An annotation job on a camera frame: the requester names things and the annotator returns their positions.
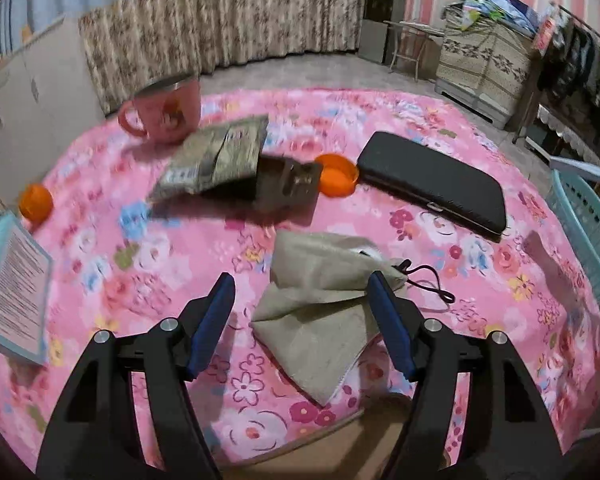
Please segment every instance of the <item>orange cup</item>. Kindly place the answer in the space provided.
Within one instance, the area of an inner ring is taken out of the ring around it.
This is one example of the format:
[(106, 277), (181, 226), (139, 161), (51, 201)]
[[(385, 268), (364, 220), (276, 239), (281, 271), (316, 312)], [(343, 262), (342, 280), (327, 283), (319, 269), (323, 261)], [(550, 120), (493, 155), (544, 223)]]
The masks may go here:
[(337, 153), (326, 153), (315, 161), (322, 164), (319, 189), (323, 195), (343, 197), (356, 190), (360, 172), (348, 158)]

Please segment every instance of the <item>laundry basket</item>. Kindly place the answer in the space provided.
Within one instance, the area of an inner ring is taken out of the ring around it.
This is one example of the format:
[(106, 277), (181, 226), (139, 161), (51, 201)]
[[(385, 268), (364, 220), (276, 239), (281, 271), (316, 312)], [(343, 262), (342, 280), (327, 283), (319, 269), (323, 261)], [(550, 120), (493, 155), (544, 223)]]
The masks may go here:
[(562, 224), (600, 303), (600, 199), (574, 173), (552, 172), (546, 202)]

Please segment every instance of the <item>pink floral tablecloth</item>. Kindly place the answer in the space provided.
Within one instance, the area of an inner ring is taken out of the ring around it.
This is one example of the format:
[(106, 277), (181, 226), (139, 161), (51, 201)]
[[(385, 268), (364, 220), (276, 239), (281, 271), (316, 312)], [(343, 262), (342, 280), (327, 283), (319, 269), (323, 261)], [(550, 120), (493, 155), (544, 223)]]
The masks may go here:
[[(457, 157), (501, 183), (508, 227), (499, 243), (364, 185), (348, 198), (321, 196), (308, 229), (365, 236), (386, 257), (436, 267), (456, 303), (447, 306), (418, 288), (410, 290), (411, 299), (456, 332), (507, 332), (567, 449), (600, 399), (600, 311), (538, 190), (441, 100), (326, 89), (203, 98), (203, 123), (262, 113), (269, 114), (266, 152), (300, 160), (337, 152), (356, 160), (372, 133), (386, 130)], [(27, 368), (0, 354), (0, 432), (27, 465), (34, 467), (58, 395), (96, 330), (144, 332), (206, 295), (224, 270), (235, 277), (235, 306), (209, 368), (188, 384), (219, 462), (279, 448), (389, 392), (413, 395), (414, 384), (394, 370), (381, 340), (364, 351), (328, 405), (316, 406), (296, 389), (254, 340), (249, 322), (269, 283), (276, 230), (300, 227), (225, 220), (225, 208), (200, 199), (180, 201), (152, 218), (143, 199), (169, 153), (139, 144), (112, 120), (76, 140), (46, 178), (56, 206), (35, 236), (55, 261), (48, 364)], [(133, 391), (147, 462), (160, 465), (141, 374), (134, 375)], [(452, 460), (467, 393), (467, 377), (461, 376), (446, 444)]]

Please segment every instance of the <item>floral curtain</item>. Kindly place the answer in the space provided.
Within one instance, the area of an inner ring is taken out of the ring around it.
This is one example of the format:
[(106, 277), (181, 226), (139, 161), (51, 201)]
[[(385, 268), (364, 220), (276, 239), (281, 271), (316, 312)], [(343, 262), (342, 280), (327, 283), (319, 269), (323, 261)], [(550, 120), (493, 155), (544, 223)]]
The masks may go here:
[(363, 0), (117, 0), (79, 22), (105, 112), (152, 78), (358, 46)]

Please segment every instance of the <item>blue cloth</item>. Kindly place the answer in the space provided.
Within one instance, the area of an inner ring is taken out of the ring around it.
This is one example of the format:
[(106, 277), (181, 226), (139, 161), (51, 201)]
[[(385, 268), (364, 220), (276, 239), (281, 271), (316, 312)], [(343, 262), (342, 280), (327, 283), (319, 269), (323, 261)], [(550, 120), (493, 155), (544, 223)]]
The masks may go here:
[(476, 0), (480, 13), (489, 16), (493, 11), (504, 14), (504, 21), (513, 23), (518, 27), (528, 30), (532, 34), (538, 31), (538, 24), (534, 24), (524, 12), (513, 5), (511, 0)]

